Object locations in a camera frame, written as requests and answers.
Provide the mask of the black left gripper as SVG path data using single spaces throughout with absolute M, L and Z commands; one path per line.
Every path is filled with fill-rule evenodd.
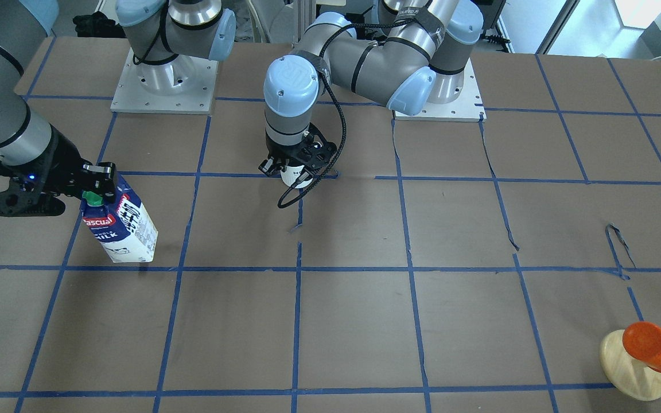
M 303 165 L 293 169 L 294 188 L 304 188 L 312 183 L 315 173 L 327 166 L 337 152 L 336 144 L 325 139 L 312 123 L 304 133 L 292 136 L 277 131 L 265 133 L 265 142 L 268 155 L 259 164 L 260 172 L 273 176 L 286 165 Z

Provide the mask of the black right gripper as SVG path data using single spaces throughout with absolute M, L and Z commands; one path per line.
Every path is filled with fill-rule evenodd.
M 118 173 L 113 162 L 90 165 L 57 129 L 45 151 L 23 165 L 0 160 L 0 216 L 57 216 L 65 204 L 57 196 L 115 203 Z

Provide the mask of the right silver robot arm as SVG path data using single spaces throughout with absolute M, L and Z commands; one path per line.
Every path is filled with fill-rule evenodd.
M 0 216 L 57 216 L 60 196 L 117 199 L 112 162 L 84 159 L 69 139 L 29 107 L 15 86 L 52 33 L 56 1 L 0 1 Z M 191 60 L 225 60 L 233 49 L 236 16 L 220 1 L 117 1 L 117 22 L 132 65 L 155 95 L 186 91 Z

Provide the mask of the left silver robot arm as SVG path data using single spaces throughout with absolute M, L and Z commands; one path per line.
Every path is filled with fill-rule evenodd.
M 304 188 L 331 167 L 340 148 L 312 125 L 317 99 L 335 84 L 407 117 L 460 116 L 477 83 L 470 57 L 485 31 L 472 1 L 377 1 L 383 42 L 357 38 L 357 26 L 326 11 L 264 80 L 267 158 L 259 170 Z

